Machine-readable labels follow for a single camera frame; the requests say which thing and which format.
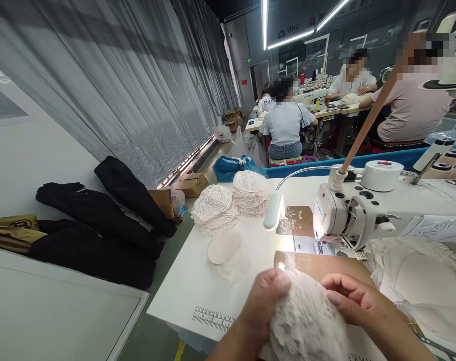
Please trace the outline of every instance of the black bag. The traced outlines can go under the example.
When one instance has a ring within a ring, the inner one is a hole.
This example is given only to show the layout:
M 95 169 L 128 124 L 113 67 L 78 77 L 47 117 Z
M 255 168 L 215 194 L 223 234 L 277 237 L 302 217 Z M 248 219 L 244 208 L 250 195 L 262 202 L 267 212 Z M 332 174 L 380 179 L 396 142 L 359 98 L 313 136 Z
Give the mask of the black bag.
M 167 237 L 173 237 L 176 227 L 158 207 L 146 186 L 120 160 L 107 156 L 94 173 L 106 190 L 116 200 L 147 221 L 153 228 Z
M 158 259 L 161 254 L 164 243 L 125 215 L 105 193 L 85 189 L 79 182 L 46 183 L 38 188 L 36 200 L 86 223 L 103 236 L 138 246 L 152 260 Z
M 118 284 L 151 286 L 156 263 L 136 246 L 101 237 L 76 221 L 38 221 L 38 225 L 48 235 L 33 242 L 28 257 Z

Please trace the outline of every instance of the white sewing machine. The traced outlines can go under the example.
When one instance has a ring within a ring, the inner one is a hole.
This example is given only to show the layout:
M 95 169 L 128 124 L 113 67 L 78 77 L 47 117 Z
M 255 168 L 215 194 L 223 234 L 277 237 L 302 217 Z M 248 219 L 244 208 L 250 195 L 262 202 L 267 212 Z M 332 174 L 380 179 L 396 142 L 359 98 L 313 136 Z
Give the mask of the white sewing machine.
M 311 106 L 316 106 L 317 100 L 319 100 L 319 105 L 323 106 L 325 103 L 325 97 L 327 95 L 327 89 L 316 89 L 309 93 L 295 95 L 293 101 L 295 103 L 303 103 L 303 105 L 309 108 L 310 111 L 317 111 L 317 109 L 310 108 Z
M 332 170 L 315 197 L 316 238 L 343 242 L 359 251 L 376 238 L 456 236 L 456 180 L 427 179 L 414 184 L 398 180 L 402 171 L 403 166 L 394 162 L 371 161 L 365 169 L 355 169 L 363 174 L 361 182 L 343 183 L 339 188 L 333 186 L 336 171 Z

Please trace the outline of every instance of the gray curtain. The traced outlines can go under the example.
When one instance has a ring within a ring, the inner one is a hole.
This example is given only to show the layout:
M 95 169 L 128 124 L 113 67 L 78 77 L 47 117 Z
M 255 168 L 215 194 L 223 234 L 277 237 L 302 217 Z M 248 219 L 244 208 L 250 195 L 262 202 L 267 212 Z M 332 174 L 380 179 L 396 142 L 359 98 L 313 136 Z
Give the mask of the gray curtain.
M 236 104 L 206 10 L 191 14 L 216 31 L 201 41 L 167 0 L 0 0 L 0 69 L 98 160 L 152 187 Z

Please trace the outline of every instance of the worker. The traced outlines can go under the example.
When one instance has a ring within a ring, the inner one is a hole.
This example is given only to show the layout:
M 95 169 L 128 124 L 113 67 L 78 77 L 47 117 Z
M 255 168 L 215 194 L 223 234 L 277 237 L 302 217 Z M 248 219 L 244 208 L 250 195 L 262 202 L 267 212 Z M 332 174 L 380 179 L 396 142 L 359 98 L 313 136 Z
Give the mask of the worker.
M 327 275 L 320 283 L 347 323 L 364 329 L 388 361 L 436 361 L 398 316 L 396 307 L 377 290 L 340 273 Z M 260 273 L 239 317 L 207 361 L 257 360 L 269 339 L 276 304 L 287 295 L 290 286 L 288 276 L 278 268 Z
M 448 92 L 431 92 L 419 89 L 419 85 L 436 79 L 438 48 L 416 50 L 408 59 L 408 66 L 385 101 L 390 106 L 387 117 L 379 114 L 368 136 L 383 142 L 407 142 L 423 140 L 431 134 L 447 114 L 453 98 Z M 381 88 L 360 102 L 359 107 L 372 105 Z
M 330 99 L 343 98 L 347 94 L 363 95 L 377 90 L 377 79 L 366 70 L 368 51 L 357 49 L 342 67 L 338 78 L 328 90 Z
M 270 85 L 266 84 L 262 90 L 262 98 L 258 101 L 257 116 L 260 116 L 262 112 L 269 112 L 273 109 L 273 100 L 270 96 Z
M 273 109 L 266 113 L 259 129 L 259 137 L 271 136 L 268 156 L 282 160 L 297 158 L 302 153 L 300 132 L 310 126 L 317 126 L 318 120 L 303 103 L 292 101 L 292 77 L 281 78 L 273 84 L 271 96 L 276 100 Z

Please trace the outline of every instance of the pink shirt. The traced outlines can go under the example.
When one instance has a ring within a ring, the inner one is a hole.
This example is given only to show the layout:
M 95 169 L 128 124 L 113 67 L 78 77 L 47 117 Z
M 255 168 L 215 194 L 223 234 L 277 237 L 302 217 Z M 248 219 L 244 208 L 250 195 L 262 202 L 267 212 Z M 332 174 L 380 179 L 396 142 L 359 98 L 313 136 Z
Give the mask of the pink shirt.
M 384 142 L 425 139 L 441 123 L 453 98 L 444 91 L 425 91 L 418 86 L 433 79 L 433 74 L 410 73 L 398 80 L 386 104 L 391 113 L 378 126 L 378 136 Z M 381 89 L 371 94 L 376 101 Z

